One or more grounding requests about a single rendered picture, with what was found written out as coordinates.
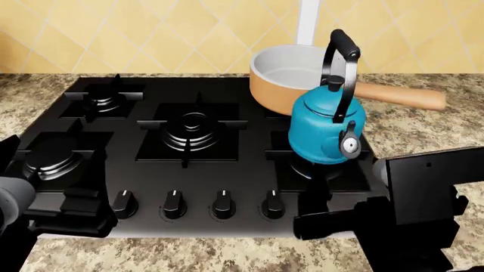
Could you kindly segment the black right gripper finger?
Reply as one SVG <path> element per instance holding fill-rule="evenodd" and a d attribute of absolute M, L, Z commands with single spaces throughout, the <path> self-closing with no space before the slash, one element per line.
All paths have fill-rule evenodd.
<path fill-rule="evenodd" d="M 298 240 L 354 238 L 363 217 L 364 212 L 355 209 L 300 215 L 293 219 L 293 235 Z"/>
<path fill-rule="evenodd" d="M 313 169 L 306 190 L 298 195 L 298 216 L 328 212 L 327 201 L 331 198 L 324 174 Z"/>

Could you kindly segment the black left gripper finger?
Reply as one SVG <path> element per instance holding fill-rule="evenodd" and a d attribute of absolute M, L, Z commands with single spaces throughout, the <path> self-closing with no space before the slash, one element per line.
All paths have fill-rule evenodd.
<path fill-rule="evenodd" d="M 63 213 L 97 213 L 101 205 L 99 190 L 74 187 L 65 190 L 64 196 Z"/>
<path fill-rule="evenodd" d="M 27 210 L 27 219 L 33 221 L 29 226 L 35 234 L 54 234 L 80 237 L 104 238 L 117 226 L 111 207 L 104 207 L 94 215 L 74 215 L 72 212 L 47 210 Z"/>

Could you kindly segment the teal kettle with black handle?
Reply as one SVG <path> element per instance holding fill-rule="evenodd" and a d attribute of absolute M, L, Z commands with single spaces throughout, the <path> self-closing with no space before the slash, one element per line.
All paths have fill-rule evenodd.
<path fill-rule="evenodd" d="M 336 165 L 357 158 L 366 112 L 355 99 L 359 47 L 341 29 L 330 34 L 320 85 L 296 99 L 288 141 L 309 162 Z"/>

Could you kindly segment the small black burner with grate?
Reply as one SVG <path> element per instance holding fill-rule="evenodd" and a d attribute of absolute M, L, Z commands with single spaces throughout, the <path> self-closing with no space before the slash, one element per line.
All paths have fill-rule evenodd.
<path fill-rule="evenodd" d="M 135 79 L 87 77 L 75 81 L 65 92 L 69 101 L 62 119 L 127 119 L 137 101 L 144 100 L 146 84 Z"/>

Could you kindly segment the large black burner with grate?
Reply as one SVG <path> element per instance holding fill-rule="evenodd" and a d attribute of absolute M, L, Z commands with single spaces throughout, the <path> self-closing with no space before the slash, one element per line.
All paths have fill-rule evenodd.
<path fill-rule="evenodd" d="M 193 103 L 160 104 L 152 119 L 138 120 L 147 131 L 137 162 L 236 162 L 240 119 L 239 104 L 209 103 L 197 94 Z"/>

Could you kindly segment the black cooktop knob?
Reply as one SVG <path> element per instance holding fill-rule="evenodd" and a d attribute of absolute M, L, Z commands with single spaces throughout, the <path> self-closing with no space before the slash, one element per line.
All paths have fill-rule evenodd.
<path fill-rule="evenodd" d="M 187 203 L 180 190 L 171 190 L 167 193 L 162 207 L 162 213 L 168 219 L 179 219 L 188 209 Z"/>
<path fill-rule="evenodd" d="M 111 208 L 117 219 L 127 219 L 138 211 L 138 201 L 130 190 L 121 190 Z"/>
<path fill-rule="evenodd" d="M 280 219 L 284 216 L 285 205 L 281 200 L 280 193 L 276 190 L 267 192 L 261 206 L 262 213 L 269 219 Z"/>
<path fill-rule="evenodd" d="M 236 212 L 236 204 L 231 198 L 229 190 L 220 190 L 216 194 L 216 200 L 212 205 L 212 212 L 218 219 L 229 219 Z"/>

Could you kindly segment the black gas cooktop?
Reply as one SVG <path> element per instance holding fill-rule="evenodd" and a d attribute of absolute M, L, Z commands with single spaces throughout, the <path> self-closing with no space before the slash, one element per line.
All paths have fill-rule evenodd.
<path fill-rule="evenodd" d="M 144 100 L 136 102 L 127 119 L 95 119 L 93 122 L 78 119 L 85 131 L 113 132 L 105 149 L 105 183 L 99 190 L 100 196 L 105 197 L 111 207 L 118 192 L 130 190 L 138 201 L 138 211 L 132 217 L 118 219 L 117 226 L 108 236 L 134 238 L 293 235 L 293 219 L 298 216 L 300 192 L 279 191 L 275 162 L 265 157 L 265 151 L 271 149 L 271 133 L 287 133 L 290 118 L 265 110 L 255 102 L 249 91 L 248 79 L 123 78 L 146 84 Z M 239 104 L 240 119 L 248 121 L 248 124 L 246 129 L 239 131 L 238 160 L 190 162 L 187 168 L 182 168 L 180 162 L 137 162 L 135 157 L 147 133 L 140 128 L 137 121 L 152 119 L 160 104 L 193 103 L 199 93 L 209 103 Z M 23 133 L 18 151 L 26 149 L 39 133 L 67 131 L 77 120 L 60 117 L 68 103 L 62 94 Z M 25 179 L 14 173 L 14 163 L 19 160 L 18 156 L 16 153 L 5 174 Z M 365 201 L 370 196 L 382 196 L 386 193 L 384 185 L 372 175 L 373 161 L 373 156 L 363 161 L 363 172 L 370 190 L 362 193 L 331 193 L 332 198 L 327 201 L 328 211 L 350 210 L 356 203 Z M 188 206 L 186 213 L 179 219 L 168 219 L 162 213 L 166 195 L 171 190 L 180 190 Z M 235 214 L 225 220 L 218 219 L 212 212 L 212 205 L 220 190 L 229 190 L 236 204 Z M 270 190 L 279 192 L 285 205 L 284 216 L 280 219 L 269 219 L 262 213 L 262 202 Z M 40 193 L 36 189 L 36 193 L 29 210 L 61 212 L 64 192 Z"/>

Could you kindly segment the orange saucepan with white interior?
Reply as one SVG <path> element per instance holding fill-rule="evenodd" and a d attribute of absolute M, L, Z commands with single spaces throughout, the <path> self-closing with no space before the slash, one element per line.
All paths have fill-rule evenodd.
<path fill-rule="evenodd" d="M 325 49 L 278 45 L 262 49 L 250 61 L 250 92 L 275 113 L 291 115 L 298 97 L 320 84 Z M 355 96 L 425 110 L 444 110 L 445 95 L 434 90 L 357 82 Z"/>

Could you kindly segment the white vertical post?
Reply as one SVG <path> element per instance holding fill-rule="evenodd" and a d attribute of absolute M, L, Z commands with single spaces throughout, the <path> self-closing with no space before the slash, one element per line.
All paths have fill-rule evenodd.
<path fill-rule="evenodd" d="M 313 45 L 321 0 L 300 0 L 296 28 L 297 45 Z"/>

